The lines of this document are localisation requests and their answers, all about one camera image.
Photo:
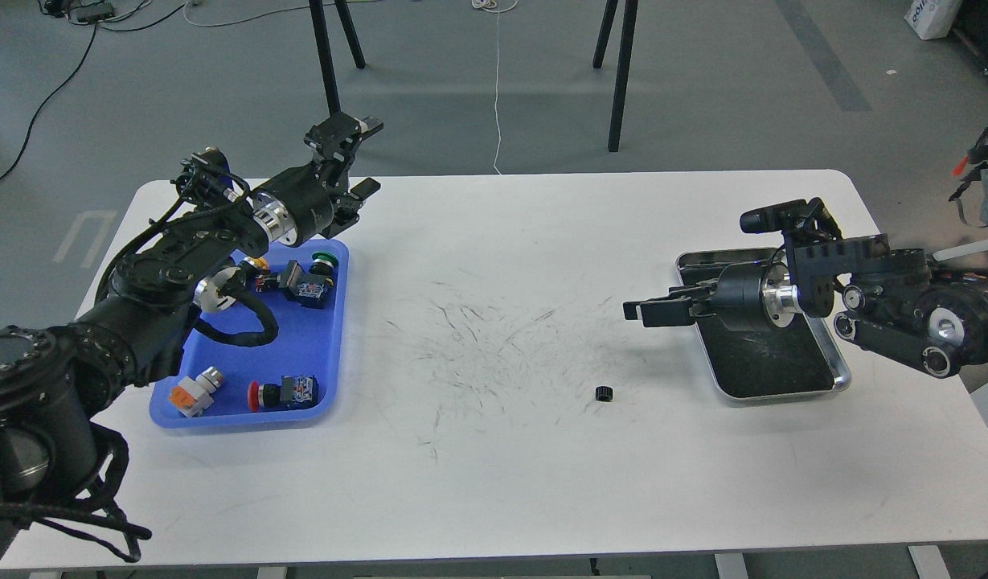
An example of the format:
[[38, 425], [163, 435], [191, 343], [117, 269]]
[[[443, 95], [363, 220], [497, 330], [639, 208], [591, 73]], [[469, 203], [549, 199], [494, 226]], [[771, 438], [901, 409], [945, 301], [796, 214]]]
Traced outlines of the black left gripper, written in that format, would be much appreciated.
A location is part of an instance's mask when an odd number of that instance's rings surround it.
[[383, 131], [369, 115], [333, 113], [304, 135], [311, 166], [291, 167], [252, 190], [252, 216], [270, 242], [335, 238], [360, 220], [366, 200], [381, 183], [363, 179], [350, 187], [349, 172], [365, 140]]

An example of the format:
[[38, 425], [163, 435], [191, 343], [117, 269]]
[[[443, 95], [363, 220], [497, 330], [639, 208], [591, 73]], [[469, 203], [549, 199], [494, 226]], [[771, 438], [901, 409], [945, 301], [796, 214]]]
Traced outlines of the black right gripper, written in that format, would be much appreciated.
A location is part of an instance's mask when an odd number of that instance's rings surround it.
[[623, 315], [641, 320], [644, 327], [693, 326], [715, 316], [728, 332], [769, 332], [761, 288], [766, 272], [762, 261], [731, 264], [717, 281], [670, 287], [666, 296], [625, 302]]

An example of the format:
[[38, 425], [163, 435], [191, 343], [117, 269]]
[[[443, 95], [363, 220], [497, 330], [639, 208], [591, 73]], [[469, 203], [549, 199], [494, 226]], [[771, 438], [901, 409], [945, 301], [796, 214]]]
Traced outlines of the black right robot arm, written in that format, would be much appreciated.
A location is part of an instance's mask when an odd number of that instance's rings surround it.
[[931, 377], [988, 363], [988, 269], [939, 266], [923, 249], [893, 249], [884, 234], [843, 237], [819, 198], [747, 211], [740, 227], [779, 232], [783, 243], [666, 296], [625, 302], [625, 317], [647, 327], [718, 318], [730, 332], [832, 318], [840, 339]]

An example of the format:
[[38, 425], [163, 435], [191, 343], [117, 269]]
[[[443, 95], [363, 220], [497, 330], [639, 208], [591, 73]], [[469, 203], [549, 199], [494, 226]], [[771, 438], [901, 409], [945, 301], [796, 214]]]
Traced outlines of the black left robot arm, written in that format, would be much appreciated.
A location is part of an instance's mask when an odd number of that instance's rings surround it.
[[224, 334], [200, 322], [207, 297], [197, 286], [233, 252], [261, 257], [274, 242], [296, 247], [357, 224], [379, 184], [351, 186], [349, 169], [382, 128], [375, 117], [333, 113], [304, 136], [306, 164], [258, 187], [234, 175], [220, 150], [190, 155], [174, 180], [174, 205], [113, 257], [89, 311], [67, 325], [0, 329], [0, 560], [32, 524], [93, 543], [91, 527], [120, 532], [125, 549], [100, 545], [126, 563], [140, 560], [152, 532], [116, 502], [129, 447], [94, 415], [127, 386], [177, 375], [192, 331], [236, 346], [272, 342], [277, 320], [246, 287], [220, 283], [261, 329]]

